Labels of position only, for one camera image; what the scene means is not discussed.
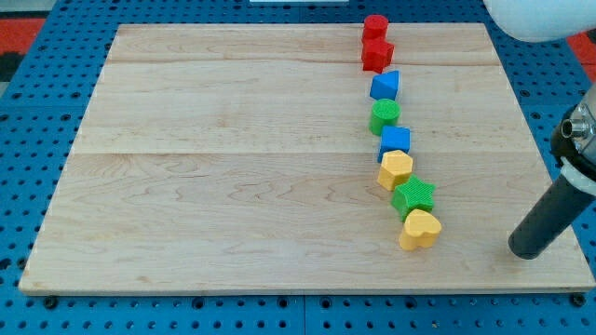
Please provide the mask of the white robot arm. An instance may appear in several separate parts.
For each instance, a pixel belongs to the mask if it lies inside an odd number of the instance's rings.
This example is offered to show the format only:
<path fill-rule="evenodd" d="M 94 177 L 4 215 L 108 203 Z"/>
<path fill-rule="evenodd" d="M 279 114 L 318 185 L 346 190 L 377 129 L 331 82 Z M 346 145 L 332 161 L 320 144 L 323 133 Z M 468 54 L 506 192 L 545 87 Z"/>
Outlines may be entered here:
<path fill-rule="evenodd" d="M 559 40 L 595 28 L 595 0 L 485 0 L 497 26 L 528 43 Z M 595 195 L 595 88 L 560 123 L 554 152 L 561 176 L 581 194 Z"/>

